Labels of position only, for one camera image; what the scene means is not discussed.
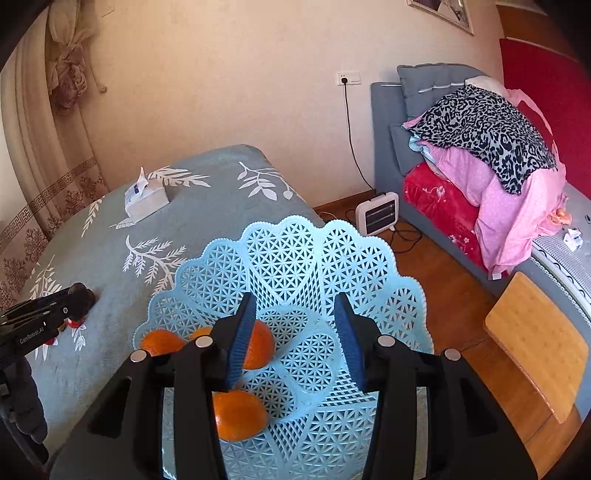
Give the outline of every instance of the mandarin orange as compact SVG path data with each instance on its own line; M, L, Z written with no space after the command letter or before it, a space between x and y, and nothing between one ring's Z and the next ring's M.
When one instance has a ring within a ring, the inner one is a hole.
M170 330L152 330L145 334L139 347L151 356L165 355L179 351L185 341Z
M227 442L241 442L254 437L269 423L263 402L242 390L213 394L217 434Z
M246 370L263 368L273 359L273 355L275 355L273 332L265 322L257 319L242 368Z
M189 342L192 342L197 337L201 337L203 335L209 335L212 332L213 327L201 327L195 330L191 335L189 335Z

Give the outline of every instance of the metal screw cap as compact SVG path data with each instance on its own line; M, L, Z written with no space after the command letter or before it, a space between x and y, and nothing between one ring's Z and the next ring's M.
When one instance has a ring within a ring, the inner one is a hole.
M131 361L133 363L137 364L139 362L143 362L144 360L146 360L147 356L148 352L146 352L146 350L136 350L129 356L129 358L131 358Z
M445 350L445 356L448 360L452 362L457 362L460 358L462 358L462 354L458 352L455 348L448 348Z
M396 339L392 335L380 335L378 337L378 343L381 346L390 347L394 346Z
M199 337L197 340L195 340L195 345L197 345L199 348L207 348L212 343L213 343L213 338L211 338L210 336L207 336L207 335Z

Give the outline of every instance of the beige curtain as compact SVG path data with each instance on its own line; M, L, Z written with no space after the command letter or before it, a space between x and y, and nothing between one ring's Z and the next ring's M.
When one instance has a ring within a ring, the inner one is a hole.
M76 32L80 2L58 1L50 8L56 5L59 15L46 10L37 18L0 78L4 133L27 202L0 233L0 310L19 299L56 230L108 192L77 104L64 113L50 102L47 73L54 68L63 76L64 66L59 66L59 59L47 59L46 51L57 49L67 57L64 49L77 48L72 39L81 41L86 35ZM66 43L56 47L48 31ZM74 67L66 75L79 79L84 64Z

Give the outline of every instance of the white leaf pattern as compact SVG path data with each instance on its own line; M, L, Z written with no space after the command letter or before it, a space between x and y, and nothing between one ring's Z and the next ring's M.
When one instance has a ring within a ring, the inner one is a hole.
M256 183L256 179L254 179L254 180L251 180L251 181L247 181L246 183L244 183L244 184L240 185L240 186L238 187L238 190L245 189L246 187L249 187L249 186L251 186L251 185L254 185L255 183Z
M273 192L273 190L270 189L263 189L262 193L265 197L267 197L269 200L275 200L277 201L277 194L275 192Z
M242 190L248 188L252 185L256 184L256 187L250 192L248 197L255 196L257 193L262 192L262 194L268 198L269 200L277 201L277 193L272 188L276 188L277 186L271 182L271 178L279 179L285 186L286 190L283 192L283 197L287 200L290 200L294 193L297 193L292 189L285 179L279 174L279 172L274 168L260 168L259 170L253 170L248 168L243 162L239 162L239 164L244 169L243 172L238 176L238 180L242 180L242 185L238 187L238 190ZM245 178L248 175L248 172L255 173L256 175L252 177Z
M178 185L190 187L192 184L211 187L211 185L201 180L206 178L209 178L209 176L193 175L185 168L170 168L170 165L148 174L148 179L160 179L165 185L170 185L171 187Z
M46 297L53 293L56 293L63 289L63 287L53 279L53 275L56 273L55 269L51 266L53 260L55 259L55 255L49 260L47 266L41 270L37 274L37 278L35 279L35 285L31 289L29 293L31 293L30 300L38 299L40 297ZM86 346L86 339L82 337L82 330L86 330L86 325L81 325L79 328L72 329L72 337L74 338L74 351L79 352L82 350L82 347ZM58 345L57 338L54 338L53 344L51 347L56 347ZM47 360L47 355L49 352L49 345L45 343L39 347L41 348L41 353L43 354L43 360ZM35 349L35 360L39 354L39 348Z
M257 193L259 193L262 190L262 187L255 187L255 189L250 192L250 194L248 195L248 197L252 197L253 195L256 195Z
M123 220L121 220L119 223L116 223L114 225L110 225L109 228L115 227L115 230L119 230L120 228L127 228L129 226L134 226L134 225L135 225L135 222L131 218L127 217L127 218L124 218Z
M86 221L84 222L84 228L82 229L82 235L80 235L80 238L84 237L84 234L89 229L89 227L92 225L92 222L94 221L96 214L99 211L100 204L103 203L103 198L105 198L105 197L101 197L97 201L92 202L90 204L90 206L88 207L88 217L86 218Z
M151 285L154 280L156 280L160 269L162 269L164 273L164 276L156 282L156 286L152 295L156 295L167 288L174 288L174 272L179 266L181 266L182 263L187 260L186 258L180 258L180 255L187 251L187 247L185 245L175 248L167 254L159 257L158 254L162 254L172 245L172 242L164 241L162 243L156 244L157 241L157 238L153 238L140 242L135 247L132 247L129 241L129 235L125 240L125 245L129 250L129 254L127 255L124 263L124 272L129 270L129 267L133 263L133 266L136 267L135 274L137 277L139 277L144 272L147 261L151 261L152 266L150 266L144 278L144 283L146 285Z

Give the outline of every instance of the pink blanket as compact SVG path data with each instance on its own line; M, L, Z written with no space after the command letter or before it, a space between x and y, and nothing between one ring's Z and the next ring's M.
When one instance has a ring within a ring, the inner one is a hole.
M521 90L510 90L508 100L517 106L525 102L550 126L544 115ZM415 125L421 117L404 124L406 128ZM467 201L480 207L475 232L482 251L482 260L492 279L500 278L503 271L512 269L531 255L534 238L540 235L554 235L560 230L548 219L548 214L563 207L566 197L563 188L566 182L566 169L558 157L558 149L553 144L558 171L537 170L524 183L522 193L507 193L498 177L483 161L474 157L468 150L451 147L435 147L429 142L420 141L436 161L437 167L458 189Z

